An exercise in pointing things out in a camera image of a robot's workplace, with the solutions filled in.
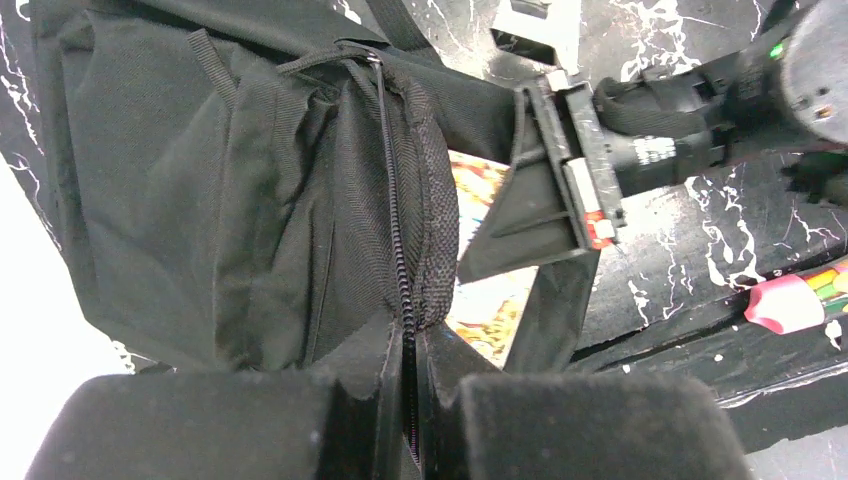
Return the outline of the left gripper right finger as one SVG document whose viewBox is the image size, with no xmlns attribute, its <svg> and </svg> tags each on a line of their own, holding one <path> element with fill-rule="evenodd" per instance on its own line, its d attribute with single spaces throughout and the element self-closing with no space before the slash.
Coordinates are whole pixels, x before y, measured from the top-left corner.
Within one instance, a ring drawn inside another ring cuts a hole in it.
<svg viewBox="0 0 848 480">
<path fill-rule="evenodd" d="M 747 479 L 701 383 L 658 375 L 509 374 L 450 328 L 417 336 L 428 479 Z"/>
</svg>

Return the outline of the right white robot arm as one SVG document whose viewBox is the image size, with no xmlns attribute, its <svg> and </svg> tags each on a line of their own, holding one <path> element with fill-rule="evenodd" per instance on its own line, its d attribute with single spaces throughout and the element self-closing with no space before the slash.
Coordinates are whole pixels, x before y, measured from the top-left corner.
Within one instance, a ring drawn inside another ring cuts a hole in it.
<svg viewBox="0 0 848 480">
<path fill-rule="evenodd" d="M 464 250 L 462 283 L 618 242 L 626 197 L 766 150 L 847 145 L 847 5 L 776 2 L 744 49 L 597 84 L 562 68 L 515 91 L 510 168 Z"/>
</svg>

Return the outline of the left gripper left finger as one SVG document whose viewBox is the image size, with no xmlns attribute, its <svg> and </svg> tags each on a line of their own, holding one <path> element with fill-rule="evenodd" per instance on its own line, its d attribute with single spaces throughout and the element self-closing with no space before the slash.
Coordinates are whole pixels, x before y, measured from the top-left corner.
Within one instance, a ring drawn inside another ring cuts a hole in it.
<svg viewBox="0 0 848 480">
<path fill-rule="evenodd" d="M 379 313 L 306 370 L 101 376 L 30 479 L 396 479 L 402 332 Z"/>
</svg>

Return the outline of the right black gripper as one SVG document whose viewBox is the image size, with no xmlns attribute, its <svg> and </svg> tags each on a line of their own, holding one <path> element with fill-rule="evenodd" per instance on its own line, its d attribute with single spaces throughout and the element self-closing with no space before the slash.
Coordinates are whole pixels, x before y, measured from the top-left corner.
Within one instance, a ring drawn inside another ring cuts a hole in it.
<svg viewBox="0 0 848 480">
<path fill-rule="evenodd" d="M 462 283 L 602 250 L 626 224 L 590 84 L 541 75 L 516 88 L 515 107 L 510 169 L 459 260 Z"/>
</svg>

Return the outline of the black student backpack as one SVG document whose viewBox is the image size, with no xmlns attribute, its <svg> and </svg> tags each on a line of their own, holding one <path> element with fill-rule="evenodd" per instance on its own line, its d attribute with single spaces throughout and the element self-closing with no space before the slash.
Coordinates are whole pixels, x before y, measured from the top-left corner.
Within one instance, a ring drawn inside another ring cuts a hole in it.
<svg viewBox="0 0 848 480">
<path fill-rule="evenodd" d="M 49 212 L 85 318 L 178 368 L 282 370 L 450 309 L 449 152 L 513 91 L 316 1 L 34 1 Z"/>
</svg>

